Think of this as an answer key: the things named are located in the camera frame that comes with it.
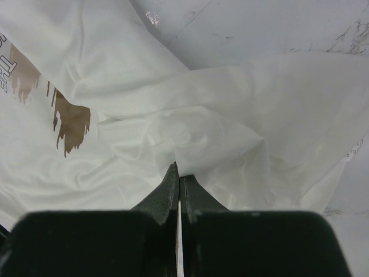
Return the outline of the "white printed t shirt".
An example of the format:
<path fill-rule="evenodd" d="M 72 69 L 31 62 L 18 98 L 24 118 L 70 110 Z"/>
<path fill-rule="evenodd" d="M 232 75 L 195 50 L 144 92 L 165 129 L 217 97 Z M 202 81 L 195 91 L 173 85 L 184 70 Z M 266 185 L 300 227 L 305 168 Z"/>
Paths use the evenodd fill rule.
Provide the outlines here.
<path fill-rule="evenodd" d="M 130 209 L 172 163 L 233 210 L 322 212 L 368 133 L 368 58 L 190 70 L 129 1 L 1 2 L 1 224 Z"/>

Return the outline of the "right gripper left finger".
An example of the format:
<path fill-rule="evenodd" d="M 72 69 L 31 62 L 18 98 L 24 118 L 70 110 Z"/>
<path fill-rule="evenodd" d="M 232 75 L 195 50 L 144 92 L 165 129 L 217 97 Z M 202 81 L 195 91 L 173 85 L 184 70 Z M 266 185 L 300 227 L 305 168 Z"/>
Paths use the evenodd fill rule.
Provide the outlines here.
<path fill-rule="evenodd" d="M 129 210 L 24 216 L 5 242 L 6 276 L 176 276 L 179 175 Z"/>

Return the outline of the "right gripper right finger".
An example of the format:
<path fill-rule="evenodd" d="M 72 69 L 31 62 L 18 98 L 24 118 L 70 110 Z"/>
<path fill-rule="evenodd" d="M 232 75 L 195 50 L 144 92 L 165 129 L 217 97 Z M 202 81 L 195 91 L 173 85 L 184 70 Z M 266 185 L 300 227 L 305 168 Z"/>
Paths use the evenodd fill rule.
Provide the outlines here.
<path fill-rule="evenodd" d="M 180 179 L 185 276 L 350 276 L 330 224 L 306 211 L 230 211 Z"/>

